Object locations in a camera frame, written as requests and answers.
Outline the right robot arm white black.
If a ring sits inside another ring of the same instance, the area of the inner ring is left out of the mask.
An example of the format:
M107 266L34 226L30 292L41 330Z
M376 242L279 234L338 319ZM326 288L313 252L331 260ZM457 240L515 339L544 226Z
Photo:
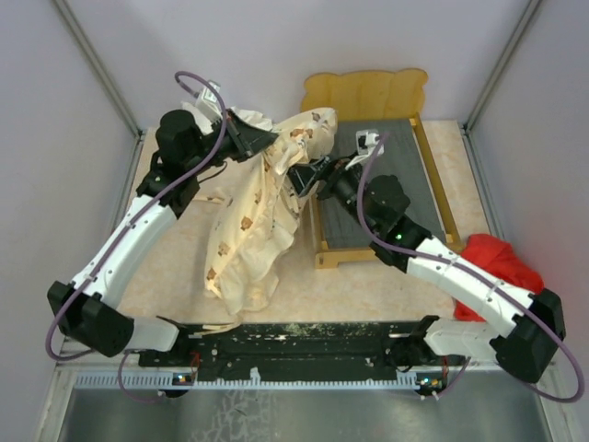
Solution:
M357 223L366 223L382 263L437 286L482 319L426 320L410 343L412 356L425 365L441 355L493 359L515 378L538 382L566 336L560 297L547 288L534 293L512 285L466 261L406 216L410 200L396 176L363 181L362 171L324 157L292 166L287 176L297 195L318 184L319 199L335 199Z

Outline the wooden pet bed frame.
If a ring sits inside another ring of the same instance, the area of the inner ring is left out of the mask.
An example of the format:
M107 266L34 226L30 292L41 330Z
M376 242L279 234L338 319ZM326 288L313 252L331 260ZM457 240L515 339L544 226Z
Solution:
M420 112L425 71L319 73L304 83L300 110L332 108L331 152L287 175L311 196L318 268L377 258L406 271L427 239L463 250Z

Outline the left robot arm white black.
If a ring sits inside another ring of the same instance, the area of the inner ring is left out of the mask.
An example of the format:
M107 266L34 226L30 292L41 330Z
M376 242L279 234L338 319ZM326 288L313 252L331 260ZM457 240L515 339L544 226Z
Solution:
M68 283L54 282L47 293L54 314L50 330L106 357L155 350L171 365L185 363L191 342L179 325L161 318L131 318L117 308L146 255L183 215L200 189L199 174L227 160L243 162L277 139L232 110L216 118L204 134L187 110L172 110L156 130L157 149L125 216L90 263Z

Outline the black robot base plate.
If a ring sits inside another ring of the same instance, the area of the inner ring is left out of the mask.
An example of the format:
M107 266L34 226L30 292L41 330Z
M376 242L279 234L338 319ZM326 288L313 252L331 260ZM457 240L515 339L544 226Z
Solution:
M464 362L426 345L434 320L246 323L210 335L188 324L171 351L142 351L139 365L193 368L201 381L246 380L252 369L264 381L394 380L416 366Z

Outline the cream animal print cushion cover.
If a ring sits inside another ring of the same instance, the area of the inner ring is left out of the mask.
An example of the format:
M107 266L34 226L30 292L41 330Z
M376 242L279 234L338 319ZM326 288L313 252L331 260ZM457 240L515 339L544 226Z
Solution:
M334 147L334 109L307 110L277 123L272 145L249 161L250 168L223 201L208 238L203 282L228 314L268 306L279 283L275 262L295 241L307 197L287 176Z

